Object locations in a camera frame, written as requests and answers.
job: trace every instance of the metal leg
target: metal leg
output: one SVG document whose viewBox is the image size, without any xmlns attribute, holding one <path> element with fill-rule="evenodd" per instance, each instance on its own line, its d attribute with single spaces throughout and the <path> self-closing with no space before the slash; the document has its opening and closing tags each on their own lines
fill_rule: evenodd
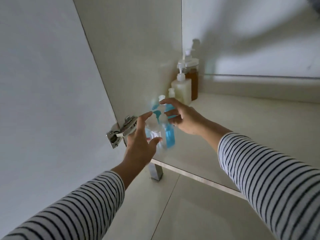
<svg viewBox="0 0 320 240">
<path fill-rule="evenodd" d="M 162 167 L 152 162 L 149 163 L 148 167 L 151 178 L 159 181 L 163 175 Z"/>
</svg>

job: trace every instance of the metal bracket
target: metal bracket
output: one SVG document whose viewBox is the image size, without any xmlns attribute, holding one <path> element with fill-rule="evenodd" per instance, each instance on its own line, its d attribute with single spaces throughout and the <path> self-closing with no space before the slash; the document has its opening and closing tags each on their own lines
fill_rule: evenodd
<svg viewBox="0 0 320 240">
<path fill-rule="evenodd" d="M 126 137 L 136 129 L 137 120 L 138 117 L 136 116 L 127 116 L 122 128 L 119 128 L 118 123 L 111 128 L 111 130 L 106 134 L 106 137 L 108 137 L 112 149 L 119 145 L 123 137 Z"/>
</svg>

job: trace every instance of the white pump bottle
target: white pump bottle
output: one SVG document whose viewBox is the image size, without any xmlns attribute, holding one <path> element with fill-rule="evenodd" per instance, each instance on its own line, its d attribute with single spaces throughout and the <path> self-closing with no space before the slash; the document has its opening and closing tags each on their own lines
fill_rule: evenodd
<svg viewBox="0 0 320 240">
<path fill-rule="evenodd" d="M 191 103 L 191 79 L 186 79 L 186 75 L 182 73 L 184 63 L 179 63 L 180 73 L 177 79 L 171 83 L 171 87 L 174 88 L 177 97 L 181 98 L 182 103 L 189 105 Z"/>
</svg>

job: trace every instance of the right hand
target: right hand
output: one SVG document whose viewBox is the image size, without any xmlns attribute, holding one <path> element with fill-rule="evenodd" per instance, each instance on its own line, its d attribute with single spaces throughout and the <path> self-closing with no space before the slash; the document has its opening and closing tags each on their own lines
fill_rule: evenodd
<svg viewBox="0 0 320 240">
<path fill-rule="evenodd" d="M 178 126 L 185 133 L 200 135 L 201 128 L 206 124 L 207 119 L 193 107 L 182 104 L 175 98 L 163 99 L 159 104 L 172 104 L 175 107 L 175 109 L 165 112 L 168 117 L 176 115 L 176 117 L 168 119 L 170 124 Z"/>
</svg>

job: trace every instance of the cabinet hinge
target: cabinet hinge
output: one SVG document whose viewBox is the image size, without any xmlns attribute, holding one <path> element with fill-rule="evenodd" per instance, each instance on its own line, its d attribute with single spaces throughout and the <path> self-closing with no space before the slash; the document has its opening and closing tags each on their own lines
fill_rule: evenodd
<svg viewBox="0 0 320 240">
<path fill-rule="evenodd" d="M 138 117 L 136 116 L 127 116 L 121 128 L 119 128 L 118 123 L 116 123 L 106 134 L 113 149 L 119 145 L 123 137 L 126 137 L 136 129 L 137 120 Z"/>
</svg>

